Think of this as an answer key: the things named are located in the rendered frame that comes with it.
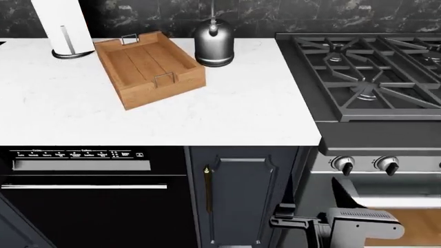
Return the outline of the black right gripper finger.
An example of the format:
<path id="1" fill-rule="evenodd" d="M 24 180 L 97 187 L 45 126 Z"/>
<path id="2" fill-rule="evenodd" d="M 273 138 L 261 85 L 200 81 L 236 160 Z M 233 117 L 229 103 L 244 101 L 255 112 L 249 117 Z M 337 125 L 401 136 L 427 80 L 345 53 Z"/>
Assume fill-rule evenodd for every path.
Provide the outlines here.
<path id="1" fill-rule="evenodd" d="M 269 225 L 273 228 L 307 230 L 312 220 L 312 218 L 303 217 L 271 217 L 269 219 Z"/>
<path id="2" fill-rule="evenodd" d="M 295 216 L 296 204 L 280 203 L 274 210 L 274 216 Z"/>

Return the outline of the navy cabinet door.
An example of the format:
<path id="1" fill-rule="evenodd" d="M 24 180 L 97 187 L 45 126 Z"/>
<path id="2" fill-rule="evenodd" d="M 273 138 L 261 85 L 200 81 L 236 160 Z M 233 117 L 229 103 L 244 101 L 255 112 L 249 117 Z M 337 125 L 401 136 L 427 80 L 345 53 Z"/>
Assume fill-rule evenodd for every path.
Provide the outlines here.
<path id="1" fill-rule="evenodd" d="M 273 248 L 269 217 L 282 202 L 296 146 L 188 146 L 199 248 Z M 212 213 L 206 210 L 204 166 L 212 170 Z"/>

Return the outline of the dark metal kettle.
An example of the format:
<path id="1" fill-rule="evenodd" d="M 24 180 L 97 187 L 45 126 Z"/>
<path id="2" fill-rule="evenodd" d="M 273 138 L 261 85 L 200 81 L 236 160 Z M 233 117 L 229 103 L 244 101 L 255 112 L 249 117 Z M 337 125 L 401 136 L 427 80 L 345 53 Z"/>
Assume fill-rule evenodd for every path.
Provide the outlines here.
<path id="1" fill-rule="evenodd" d="M 194 57 L 209 68 L 219 68 L 234 59 L 234 29 L 215 15 L 215 1 L 211 0 L 211 17 L 200 22 L 194 31 Z"/>

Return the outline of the silver black stove knob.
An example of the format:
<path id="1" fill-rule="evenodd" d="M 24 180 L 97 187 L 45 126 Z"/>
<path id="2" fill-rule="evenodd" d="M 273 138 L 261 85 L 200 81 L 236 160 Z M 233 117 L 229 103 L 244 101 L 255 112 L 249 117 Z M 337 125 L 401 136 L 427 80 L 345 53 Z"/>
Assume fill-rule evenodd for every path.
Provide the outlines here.
<path id="1" fill-rule="evenodd" d="M 331 163 L 334 169 L 341 171 L 345 176 L 350 175 L 354 165 L 355 160 L 351 156 L 337 156 Z"/>
<path id="2" fill-rule="evenodd" d="M 393 176 L 399 169 L 399 160 L 395 156 L 382 156 L 375 161 L 374 167 Z"/>

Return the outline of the black gas range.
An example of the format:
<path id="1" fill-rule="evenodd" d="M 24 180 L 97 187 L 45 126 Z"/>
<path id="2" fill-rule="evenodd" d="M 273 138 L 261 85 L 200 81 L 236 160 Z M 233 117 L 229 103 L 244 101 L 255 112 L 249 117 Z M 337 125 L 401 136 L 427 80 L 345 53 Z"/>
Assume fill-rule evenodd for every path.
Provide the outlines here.
<path id="1" fill-rule="evenodd" d="M 441 37 L 437 33 L 369 33 L 369 32 L 279 32 L 278 47 L 304 98 L 321 138 L 317 146 L 303 158 L 302 170 L 293 177 L 289 189 L 293 195 L 288 204 L 296 204 L 295 216 L 315 218 L 336 206 L 331 186 L 332 178 L 343 179 L 441 179 L 441 120 L 440 121 L 338 121 L 325 100 L 322 90 L 309 69 L 302 65 L 292 38 L 296 35 L 381 34 Z M 355 165 L 350 175 L 331 166 L 337 156 L 351 156 Z M 374 167 L 382 156 L 395 156 L 399 169 L 393 176 Z M 403 237 L 396 240 L 365 240 L 365 248 L 441 248 L 441 208 L 436 209 L 374 209 L 385 210 L 404 227 Z M 283 229 L 283 243 L 292 248 L 307 248 L 307 230 Z"/>

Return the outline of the silver gas burner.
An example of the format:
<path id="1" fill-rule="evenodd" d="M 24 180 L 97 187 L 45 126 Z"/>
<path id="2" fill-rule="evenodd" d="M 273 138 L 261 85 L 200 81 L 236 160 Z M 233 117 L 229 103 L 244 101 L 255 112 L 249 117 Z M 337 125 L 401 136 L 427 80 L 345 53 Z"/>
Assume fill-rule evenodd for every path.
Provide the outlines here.
<path id="1" fill-rule="evenodd" d="M 325 44 L 325 47 L 329 48 L 329 53 L 324 58 L 324 61 L 341 62 L 342 53 L 345 52 L 345 44 L 333 43 L 332 45 Z"/>
<path id="2" fill-rule="evenodd" d="M 423 54 L 423 58 L 425 61 L 441 65 L 441 50 L 429 50 L 427 53 Z"/>
<path id="3" fill-rule="evenodd" d="M 376 101 L 377 96 L 375 94 L 375 89 L 378 88 L 377 83 L 359 81 L 355 82 L 353 86 L 350 86 L 349 89 L 354 93 L 359 93 L 357 99 L 362 101 Z"/>

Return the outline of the large black stove grate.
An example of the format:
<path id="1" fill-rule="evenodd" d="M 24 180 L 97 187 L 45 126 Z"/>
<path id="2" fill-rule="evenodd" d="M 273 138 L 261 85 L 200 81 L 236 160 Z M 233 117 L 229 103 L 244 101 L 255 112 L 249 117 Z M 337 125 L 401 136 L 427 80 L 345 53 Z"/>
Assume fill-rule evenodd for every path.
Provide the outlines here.
<path id="1" fill-rule="evenodd" d="M 418 36 L 308 34 L 294 36 L 292 43 L 338 121 L 440 121 L 441 81 L 385 45 L 380 37 Z M 345 44 L 341 62 L 324 61 L 329 53 L 325 44 L 333 43 Z M 359 93 L 349 87 L 359 81 L 378 84 L 376 101 L 357 99 Z"/>

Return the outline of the black dishwasher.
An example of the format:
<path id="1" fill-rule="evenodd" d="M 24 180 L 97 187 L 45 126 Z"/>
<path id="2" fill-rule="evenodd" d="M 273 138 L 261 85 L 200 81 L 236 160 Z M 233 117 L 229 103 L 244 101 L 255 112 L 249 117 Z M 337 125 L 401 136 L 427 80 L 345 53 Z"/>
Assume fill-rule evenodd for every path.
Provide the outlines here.
<path id="1" fill-rule="evenodd" d="M 0 146 L 0 189 L 56 248 L 198 248 L 181 146 Z"/>

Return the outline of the black paper towel holder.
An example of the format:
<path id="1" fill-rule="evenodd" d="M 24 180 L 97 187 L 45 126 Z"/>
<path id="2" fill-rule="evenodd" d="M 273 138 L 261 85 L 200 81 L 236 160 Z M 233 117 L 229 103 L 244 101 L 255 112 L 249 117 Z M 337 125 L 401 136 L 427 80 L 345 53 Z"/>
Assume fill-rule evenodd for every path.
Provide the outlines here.
<path id="1" fill-rule="evenodd" d="M 51 53 L 52 53 L 53 57 L 55 57 L 57 59 L 77 59 L 77 58 L 80 58 L 80 57 L 85 57 L 85 56 L 87 56 L 87 55 L 89 55 L 89 54 L 94 52 L 94 50 L 93 50 L 93 51 L 87 51 L 87 52 L 82 52 L 82 53 L 76 53 L 75 49 L 74 49 L 74 46 L 73 46 L 73 44 L 72 44 L 72 42 L 70 40 L 68 31 L 65 28 L 65 26 L 60 26 L 60 29 L 61 29 L 61 31 L 63 33 L 65 42 L 68 45 L 68 49 L 70 51 L 70 54 L 59 54 L 55 50 L 52 50 Z"/>

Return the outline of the white paper towel roll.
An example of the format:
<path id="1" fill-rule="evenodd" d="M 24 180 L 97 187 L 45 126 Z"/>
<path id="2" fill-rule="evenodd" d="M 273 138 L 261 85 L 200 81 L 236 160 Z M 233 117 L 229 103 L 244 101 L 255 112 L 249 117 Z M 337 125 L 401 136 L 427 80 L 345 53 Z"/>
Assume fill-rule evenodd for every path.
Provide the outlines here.
<path id="1" fill-rule="evenodd" d="M 79 0 L 31 0 L 52 49 L 70 54 L 60 26 L 65 26 L 76 53 L 95 51 Z"/>

